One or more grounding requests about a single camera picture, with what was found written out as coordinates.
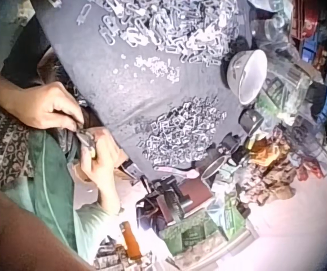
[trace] black object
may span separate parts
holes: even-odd
[[[244,146],[239,146],[237,150],[231,155],[231,160],[235,163],[234,167],[244,165],[250,159],[249,151]]]
[[[171,212],[174,221],[180,222],[182,219],[184,219],[185,212],[182,209],[176,194],[173,191],[168,190],[163,193],[163,197],[165,198],[165,202]]]
[[[262,125],[264,117],[254,109],[244,110],[238,120],[243,130],[251,137]]]
[[[226,149],[230,153],[233,153],[237,150],[239,145],[239,140],[233,136],[232,133],[228,133],[221,141],[220,147]]]
[[[183,195],[175,176],[160,181],[160,185],[157,190],[163,193],[167,207],[169,208],[171,215],[175,222],[180,222],[184,219],[184,208],[192,204],[192,200],[189,195]]]
[[[306,92],[305,100],[312,103],[310,113],[314,120],[324,108],[326,100],[327,87],[321,83],[313,82]]]

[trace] bowl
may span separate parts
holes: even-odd
[[[227,81],[231,91],[243,105],[251,103],[259,94],[267,74],[264,51],[242,51],[229,63]]]

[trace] clutter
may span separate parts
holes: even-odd
[[[127,252],[123,245],[107,236],[100,244],[94,260],[94,268],[107,271],[147,270],[154,263],[152,252],[137,260],[131,260]]]
[[[222,58],[230,52],[230,42],[239,33],[236,0],[137,3],[110,0],[99,6],[106,9],[112,19],[119,19],[123,29],[117,34],[131,47],[151,42],[159,51],[180,55],[182,63],[221,65]],[[108,44],[113,45],[115,34],[109,31],[107,36],[110,37]]]
[[[262,50],[239,52],[232,58],[227,70],[227,81],[241,104],[247,105],[257,97],[266,73],[267,58]]]
[[[268,167],[272,162],[274,162],[280,155],[280,149],[276,145],[270,145],[264,148],[259,153],[254,153],[251,156],[250,163],[260,165],[262,167]]]
[[[216,225],[222,228],[228,241],[245,227],[245,219],[236,209],[236,193],[224,195],[222,199],[216,198],[206,211]]]
[[[227,243],[204,209],[179,224],[161,231],[160,237],[165,241],[176,265],[181,269],[197,264]]]
[[[284,57],[268,55],[267,77],[255,108],[292,125],[310,84],[309,76],[297,65]]]
[[[278,148],[275,155],[279,155],[269,166],[251,163],[237,171],[237,177],[234,175],[234,180],[241,188],[240,200],[243,203],[257,203],[263,206],[277,199],[289,199],[294,196],[295,190],[290,187],[290,183],[296,176],[296,167],[288,158],[290,146],[281,129],[275,128],[271,138],[255,142],[251,155],[262,154],[273,146]]]
[[[150,124],[150,136],[137,146],[154,166],[174,167],[202,160],[213,142],[215,127],[226,118],[215,108],[217,103],[217,98],[194,97],[174,107]]]

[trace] metal clip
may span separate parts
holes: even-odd
[[[127,34],[127,32],[121,32],[120,37],[126,41],[131,47],[137,47],[137,43],[132,42],[131,40],[129,40],[129,35]]]
[[[212,59],[210,61],[211,65],[217,65],[217,66],[221,66],[221,61],[219,59]]]
[[[144,23],[143,23],[143,21],[142,21],[141,18],[136,18],[134,20],[134,24],[135,24],[136,28],[141,32],[141,34],[146,35],[147,28],[144,25]]]
[[[120,23],[122,25],[128,24],[132,20],[132,14],[124,14],[122,18],[120,18]]]
[[[116,40],[113,38],[110,31],[106,27],[100,25],[99,33],[105,39],[108,45],[112,46],[116,43]]]
[[[181,54],[180,56],[180,62],[181,63],[186,63],[186,61],[189,59],[189,55],[184,55],[184,54]]]
[[[176,55],[180,54],[179,49],[174,45],[166,46],[165,47],[165,52],[169,53],[169,54],[176,54]]]
[[[188,59],[188,63],[202,63],[204,62],[201,55],[192,55]]]
[[[138,14],[140,16],[144,16],[146,14],[146,10],[144,8],[140,8],[136,4],[127,3],[126,4],[126,14]]]
[[[123,17],[125,9],[121,3],[117,0],[106,0],[106,3],[112,8],[113,12],[120,19]]]
[[[90,13],[90,10],[92,8],[91,4],[85,4],[82,9],[81,12],[79,13],[79,16],[77,17],[77,25],[81,25],[85,22],[87,15]]]
[[[152,43],[155,44],[156,46],[159,46],[160,44],[162,44],[162,38],[156,31],[147,30],[147,35],[149,35]]]
[[[119,27],[116,24],[115,17],[105,15],[102,17],[102,22],[106,25],[106,27],[111,32],[111,35],[113,37],[115,37],[117,35],[118,31],[120,31]]]
[[[148,37],[142,35],[136,27],[127,27],[127,40],[131,43],[146,46],[149,44]]]

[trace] metal scrap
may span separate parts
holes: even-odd
[[[88,14],[90,13],[90,10],[92,8],[91,4],[85,4],[82,9],[81,12],[79,13],[79,16],[77,17],[77,25],[81,25],[83,23],[85,23],[86,17],[88,16]]]
[[[150,42],[182,63],[221,65],[239,34],[237,0],[89,0],[116,16],[130,46]]]
[[[213,142],[216,126],[226,115],[215,108],[217,103],[217,97],[194,97],[172,108],[150,123],[150,135],[137,146],[153,166],[174,167],[202,160]]]

